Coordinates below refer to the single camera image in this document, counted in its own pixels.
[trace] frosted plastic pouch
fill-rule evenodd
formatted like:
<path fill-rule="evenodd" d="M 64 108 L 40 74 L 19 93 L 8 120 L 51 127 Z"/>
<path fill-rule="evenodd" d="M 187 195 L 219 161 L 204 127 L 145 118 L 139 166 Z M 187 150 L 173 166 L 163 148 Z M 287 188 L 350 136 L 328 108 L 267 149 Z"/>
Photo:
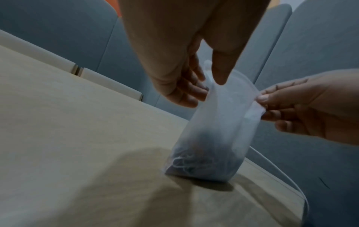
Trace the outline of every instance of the frosted plastic pouch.
<path fill-rule="evenodd" d="M 165 173 L 227 182 L 238 171 L 265 109 L 254 101 L 259 91 L 233 70 L 225 85 L 213 82 L 212 62 L 204 72 L 209 85 L 202 103 L 183 130 L 165 164 Z"/>

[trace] gray upholstered panel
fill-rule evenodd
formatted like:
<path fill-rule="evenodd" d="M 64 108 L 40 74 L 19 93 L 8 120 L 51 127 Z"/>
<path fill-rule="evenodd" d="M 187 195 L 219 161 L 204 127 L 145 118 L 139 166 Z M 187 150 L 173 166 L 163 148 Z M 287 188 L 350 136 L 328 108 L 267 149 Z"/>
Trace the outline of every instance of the gray upholstered panel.
<path fill-rule="evenodd" d="M 97 72 L 142 92 L 142 101 L 147 104 L 154 106 L 159 98 L 132 50 L 121 18 L 116 22 Z"/>
<path fill-rule="evenodd" d="M 287 4 L 269 9 L 253 32 L 234 68 L 251 81 L 255 81 L 291 13 L 292 8 Z M 202 41 L 197 54 L 200 63 L 212 59 L 212 49 L 205 41 Z M 195 109 L 178 106 L 162 96 L 158 99 L 156 107 L 187 120 L 191 119 L 195 112 Z"/>
<path fill-rule="evenodd" d="M 294 11 L 255 85 L 359 68 L 359 1 L 308 0 Z M 359 226 L 359 147 L 277 132 L 261 123 L 252 146 L 306 193 L 312 226 Z M 285 180 L 252 151 L 247 157 Z"/>
<path fill-rule="evenodd" d="M 1 0 L 0 29 L 96 70 L 117 14 L 104 0 Z"/>

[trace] gray cushion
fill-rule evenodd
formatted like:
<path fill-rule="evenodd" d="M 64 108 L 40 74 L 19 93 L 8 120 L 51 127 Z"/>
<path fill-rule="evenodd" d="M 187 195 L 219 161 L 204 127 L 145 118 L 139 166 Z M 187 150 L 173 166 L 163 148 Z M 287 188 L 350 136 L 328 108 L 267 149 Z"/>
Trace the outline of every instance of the gray cushion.
<path fill-rule="evenodd" d="M 96 70 L 117 20 L 104 0 L 1 0 L 0 29 Z"/>
<path fill-rule="evenodd" d="M 359 68 L 357 0 L 308 0 L 294 11 L 255 85 Z M 359 226 L 359 148 L 277 132 L 262 122 L 252 146 L 306 193 L 313 226 Z M 286 181 L 252 151 L 247 157 Z"/>
<path fill-rule="evenodd" d="M 252 82 L 261 72 L 291 13 L 292 8 L 287 4 L 269 9 L 253 32 L 234 67 Z M 212 48 L 202 41 L 197 54 L 200 63 L 203 63 L 205 60 L 212 59 Z M 156 107 L 187 120 L 191 119 L 195 112 L 195 109 L 178 106 L 162 96 L 158 99 Z"/>
<path fill-rule="evenodd" d="M 142 92 L 145 103 L 154 106 L 159 98 L 132 50 L 121 18 L 116 22 L 97 72 Z"/>

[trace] white cable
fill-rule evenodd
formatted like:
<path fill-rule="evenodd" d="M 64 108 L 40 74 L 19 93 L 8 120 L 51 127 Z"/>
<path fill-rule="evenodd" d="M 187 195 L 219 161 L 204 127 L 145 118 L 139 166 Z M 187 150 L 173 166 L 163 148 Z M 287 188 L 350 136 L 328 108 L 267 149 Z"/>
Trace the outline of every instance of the white cable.
<path fill-rule="evenodd" d="M 267 162 L 269 162 L 270 164 L 272 164 L 274 166 L 274 168 L 276 168 L 276 170 L 278 170 L 281 174 L 283 174 L 296 188 L 297 190 L 303 195 L 305 202 L 307 203 L 307 213 L 306 216 L 304 218 L 307 219 L 308 215 L 309 215 L 309 203 L 307 200 L 306 195 L 304 195 L 303 191 L 300 189 L 300 187 L 288 176 L 286 175 L 278 166 L 276 166 L 273 162 L 271 162 L 271 160 L 269 160 L 266 156 L 264 156 L 263 154 L 261 154 L 259 151 L 257 151 L 256 149 L 254 149 L 253 147 L 250 147 L 252 150 L 254 150 L 257 154 L 259 154 L 262 158 L 264 158 L 265 160 L 267 160 Z"/>

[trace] fingernail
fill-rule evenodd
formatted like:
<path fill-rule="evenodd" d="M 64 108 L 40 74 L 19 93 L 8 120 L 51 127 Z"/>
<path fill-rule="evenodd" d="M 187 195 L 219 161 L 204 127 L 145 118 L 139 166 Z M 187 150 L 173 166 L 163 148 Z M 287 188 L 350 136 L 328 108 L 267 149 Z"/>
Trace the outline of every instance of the fingernail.
<path fill-rule="evenodd" d="M 266 95 L 260 95 L 260 96 L 258 96 L 255 100 L 256 100 L 257 102 L 265 102 L 265 101 L 268 100 L 268 98 L 269 98 L 269 94 L 266 94 Z"/>

